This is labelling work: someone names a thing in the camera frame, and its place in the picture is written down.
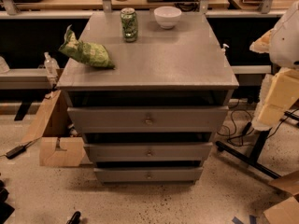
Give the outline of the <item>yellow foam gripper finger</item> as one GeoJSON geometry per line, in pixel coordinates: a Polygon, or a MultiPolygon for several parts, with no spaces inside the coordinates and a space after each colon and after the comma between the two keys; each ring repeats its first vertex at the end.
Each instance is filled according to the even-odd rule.
{"type": "Polygon", "coordinates": [[[299,99],[299,71],[281,68],[275,75],[266,74],[259,99],[252,126],[255,130],[267,131],[277,125],[299,99]]]}

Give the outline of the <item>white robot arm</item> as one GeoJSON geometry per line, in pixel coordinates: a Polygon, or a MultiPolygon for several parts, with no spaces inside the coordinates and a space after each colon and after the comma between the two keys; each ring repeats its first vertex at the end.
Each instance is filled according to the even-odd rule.
{"type": "Polygon", "coordinates": [[[299,100],[299,2],[249,49],[268,53],[271,63],[280,67],[274,75],[265,75],[252,121],[255,130],[267,131],[299,100]]]}

